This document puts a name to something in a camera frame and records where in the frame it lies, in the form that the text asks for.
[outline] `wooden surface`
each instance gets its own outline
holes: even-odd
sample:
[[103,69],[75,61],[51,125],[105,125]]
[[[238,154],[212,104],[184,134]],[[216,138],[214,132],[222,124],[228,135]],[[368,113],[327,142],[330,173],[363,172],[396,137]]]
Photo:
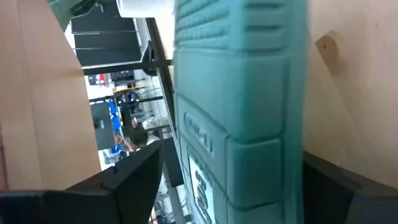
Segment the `wooden surface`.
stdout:
[[309,3],[305,148],[398,188],[398,2]]
[[0,190],[8,189],[6,159],[4,158],[4,146],[2,144],[2,134],[0,127]]
[[0,125],[10,189],[100,171],[80,64],[46,0],[0,0]]

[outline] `teal container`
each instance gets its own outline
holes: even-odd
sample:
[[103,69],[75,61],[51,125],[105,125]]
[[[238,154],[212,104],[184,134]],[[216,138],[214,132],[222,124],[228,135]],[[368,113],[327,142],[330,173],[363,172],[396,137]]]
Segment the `teal container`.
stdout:
[[304,0],[179,0],[175,106],[197,223],[303,222]]

